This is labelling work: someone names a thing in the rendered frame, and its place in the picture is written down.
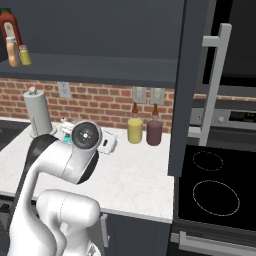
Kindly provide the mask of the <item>red-brown sauce bottle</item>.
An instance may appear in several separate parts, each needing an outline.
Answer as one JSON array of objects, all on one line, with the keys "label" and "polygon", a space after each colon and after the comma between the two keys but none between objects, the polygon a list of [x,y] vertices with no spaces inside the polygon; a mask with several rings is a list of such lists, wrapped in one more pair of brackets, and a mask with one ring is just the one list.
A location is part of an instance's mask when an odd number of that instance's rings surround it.
[{"label": "red-brown sauce bottle", "polygon": [[22,45],[17,19],[8,8],[0,8],[0,29],[4,39],[14,37],[17,44]]}]

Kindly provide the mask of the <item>dark sink basin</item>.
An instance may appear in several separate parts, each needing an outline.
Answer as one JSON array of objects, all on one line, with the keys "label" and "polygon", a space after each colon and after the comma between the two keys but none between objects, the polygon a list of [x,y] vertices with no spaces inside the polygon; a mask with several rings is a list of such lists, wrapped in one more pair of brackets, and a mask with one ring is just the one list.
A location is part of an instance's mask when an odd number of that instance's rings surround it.
[{"label": "dark sink basin", "polygon": [[27,122],[0,120],[0,151],[10,144],[24,129]]}]

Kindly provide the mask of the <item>steel oven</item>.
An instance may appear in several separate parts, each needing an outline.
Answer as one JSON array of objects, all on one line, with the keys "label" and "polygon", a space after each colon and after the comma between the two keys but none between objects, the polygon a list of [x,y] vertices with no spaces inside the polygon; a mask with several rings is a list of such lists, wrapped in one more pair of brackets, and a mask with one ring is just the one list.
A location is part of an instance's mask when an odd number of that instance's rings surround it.
[{"label": "steel oven", "polygon": [[[200,146],[194,138],[187,140],[187,146],[189,145]],[[200,147],[256,152],[256,103],[218,100],[214,108],[207,145]],[[188,236],[256,247],[256,231],[181,219],[178,216],[179,178],[174,182],[171,234],[184,231]],[[180,250],[179,244],[174,242],[171,242],[171,251],[176,256],[210,256]]]}]

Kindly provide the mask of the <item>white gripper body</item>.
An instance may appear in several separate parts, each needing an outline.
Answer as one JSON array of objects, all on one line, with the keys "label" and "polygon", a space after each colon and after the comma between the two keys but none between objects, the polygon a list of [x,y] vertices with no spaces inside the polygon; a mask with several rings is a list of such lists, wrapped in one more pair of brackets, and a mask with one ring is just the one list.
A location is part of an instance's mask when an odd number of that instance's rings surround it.
[{"label": "white gripper body", "polygon": [[116,147],[116,136],[106,130],[102,131],[102,141],[98,147],[98,151],[103,154],[110,154]]}]

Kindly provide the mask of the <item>grey wall outlet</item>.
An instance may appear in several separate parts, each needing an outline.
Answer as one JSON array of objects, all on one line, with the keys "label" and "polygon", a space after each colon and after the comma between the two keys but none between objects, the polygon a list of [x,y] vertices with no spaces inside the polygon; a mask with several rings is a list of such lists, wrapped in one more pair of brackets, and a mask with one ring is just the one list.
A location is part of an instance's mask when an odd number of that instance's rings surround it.
[{"label": "grey wall outlet", "polygon": [[62,98],[71,98],[70,83],[69,82],[57,82],[59,95]]},{"label": "grey wall outlet", "polygon": [[145,87],[134,87],[133,88],[133,101],[136,103],[146,103],[146,88]]},{"label": "grey wall outlet", "polygon": [[151,88],[150,89],[150,103],[163,105],[164,104],[164,94],[165,94],[164,88]]}]

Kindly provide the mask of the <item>peach condiment bottle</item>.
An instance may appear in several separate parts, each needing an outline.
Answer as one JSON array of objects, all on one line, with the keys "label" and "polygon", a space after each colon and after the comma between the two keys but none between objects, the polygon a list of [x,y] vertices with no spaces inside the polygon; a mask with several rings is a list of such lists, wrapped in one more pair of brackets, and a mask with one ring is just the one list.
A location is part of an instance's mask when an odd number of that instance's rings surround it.
[{"label": "peach condiment bottle", "polygon": [[6,47],[10,66],[18,67],[20,65],[20,56],[16,39],[14,37],[7,37]]}]

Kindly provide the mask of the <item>dark blue cabinet door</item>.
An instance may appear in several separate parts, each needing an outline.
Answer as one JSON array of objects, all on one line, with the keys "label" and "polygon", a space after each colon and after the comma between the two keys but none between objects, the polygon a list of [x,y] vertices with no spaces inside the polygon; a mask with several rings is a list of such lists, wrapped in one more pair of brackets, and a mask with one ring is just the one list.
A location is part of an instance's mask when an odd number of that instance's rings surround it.
[{"label": "dark blue cabinet door", "polygon": [[168,175],[180,177],[187,144],[198,66],[211,0],[184,0],[174,91]]}]

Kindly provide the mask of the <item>white and teal shaker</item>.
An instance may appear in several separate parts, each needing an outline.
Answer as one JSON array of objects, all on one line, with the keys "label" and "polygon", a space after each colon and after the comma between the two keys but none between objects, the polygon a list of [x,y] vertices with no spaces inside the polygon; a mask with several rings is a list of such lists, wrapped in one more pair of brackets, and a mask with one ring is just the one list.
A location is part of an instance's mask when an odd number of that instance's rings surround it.
[{"label": "white and teal shaker", "polygon": [[60,125],[60,130],[62,131],[63,134],[63,141],[67,144],[72,143],[72,130],[73,130],[74,124],[71,122],[68,122],[66,118],[61,119],[61,125]]}]

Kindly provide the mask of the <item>black microwave oven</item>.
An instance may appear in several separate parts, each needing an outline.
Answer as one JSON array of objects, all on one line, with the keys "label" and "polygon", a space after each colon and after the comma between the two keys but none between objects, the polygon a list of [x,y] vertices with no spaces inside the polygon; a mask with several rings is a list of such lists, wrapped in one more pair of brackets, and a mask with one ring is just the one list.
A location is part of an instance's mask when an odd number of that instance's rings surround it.
[{"label": "black microwave oven", "polygon": [[205,34],[232,25],[219,95],[256,98],[256,0],[209,0]]}]

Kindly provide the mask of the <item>black glass hob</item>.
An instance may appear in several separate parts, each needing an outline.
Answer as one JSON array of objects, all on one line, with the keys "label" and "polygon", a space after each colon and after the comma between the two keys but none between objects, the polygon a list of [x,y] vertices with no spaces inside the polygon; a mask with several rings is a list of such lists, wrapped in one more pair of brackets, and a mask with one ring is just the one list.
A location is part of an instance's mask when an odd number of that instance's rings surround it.
[{"label": "black glass hob", "polygon": [[256,152],[189,145],[178,190],[181,219],[256,231]]}]

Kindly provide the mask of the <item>yellow-green shaker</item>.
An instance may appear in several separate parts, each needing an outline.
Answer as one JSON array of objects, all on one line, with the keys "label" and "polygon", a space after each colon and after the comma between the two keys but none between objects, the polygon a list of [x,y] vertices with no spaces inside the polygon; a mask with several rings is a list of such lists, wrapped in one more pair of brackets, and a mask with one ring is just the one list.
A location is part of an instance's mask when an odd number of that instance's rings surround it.
[{"label": "yellow-green shaker", "polygon": [[24,66],[28,66],[32,64],[31,57],[28,51],[28,47],[26,45],[19,46],[20,59]]}]

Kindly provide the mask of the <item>dark red condiment bottle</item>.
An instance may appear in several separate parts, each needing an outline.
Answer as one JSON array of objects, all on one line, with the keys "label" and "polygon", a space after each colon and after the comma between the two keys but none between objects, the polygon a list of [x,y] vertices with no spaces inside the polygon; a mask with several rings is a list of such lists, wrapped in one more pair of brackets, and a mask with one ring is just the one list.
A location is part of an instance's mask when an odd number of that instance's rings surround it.
[{"label": "dark red condiment bottle", "polygon": [[161,143],[162,126],[157,105],[154,105],[151,119],[147,122],[146,141],[150,146],[158,146]]}]

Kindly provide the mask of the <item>white paper towel roll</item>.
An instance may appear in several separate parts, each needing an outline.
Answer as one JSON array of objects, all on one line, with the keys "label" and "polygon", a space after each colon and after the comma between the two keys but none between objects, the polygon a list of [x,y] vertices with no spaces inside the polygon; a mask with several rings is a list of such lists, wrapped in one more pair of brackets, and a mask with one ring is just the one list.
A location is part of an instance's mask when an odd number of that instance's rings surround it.
[{"label": "white paper towel roll", "polygon": [[30,87],[23,96],[31,122],[30,136],[35,138],[43,134],[54,135],[57,128],[51,123],[44,91]]}]

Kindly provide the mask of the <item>dark base cabinet door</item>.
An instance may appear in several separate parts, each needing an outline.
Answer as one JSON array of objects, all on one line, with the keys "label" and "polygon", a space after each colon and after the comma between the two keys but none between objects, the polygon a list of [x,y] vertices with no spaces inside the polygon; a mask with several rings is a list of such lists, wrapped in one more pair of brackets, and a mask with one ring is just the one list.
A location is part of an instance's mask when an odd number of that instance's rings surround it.
[{"label": "dark base cabinet door", "polygon": [[109,244],[106,256],[166,256],[170,238],[168,223],[108,214]]}]

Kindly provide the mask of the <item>yellow condiment bottle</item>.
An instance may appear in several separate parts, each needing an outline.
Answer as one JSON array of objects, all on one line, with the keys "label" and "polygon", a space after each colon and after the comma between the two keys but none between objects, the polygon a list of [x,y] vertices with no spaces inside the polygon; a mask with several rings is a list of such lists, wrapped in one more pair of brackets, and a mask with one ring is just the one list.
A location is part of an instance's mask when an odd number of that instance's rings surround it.
[{"label": "yellow condiment bottle", "polygon": [[127,122],[128,141],[138,144],[142,140],[143,121],[139,118],[137,103],[132,108],[132,117]]}]

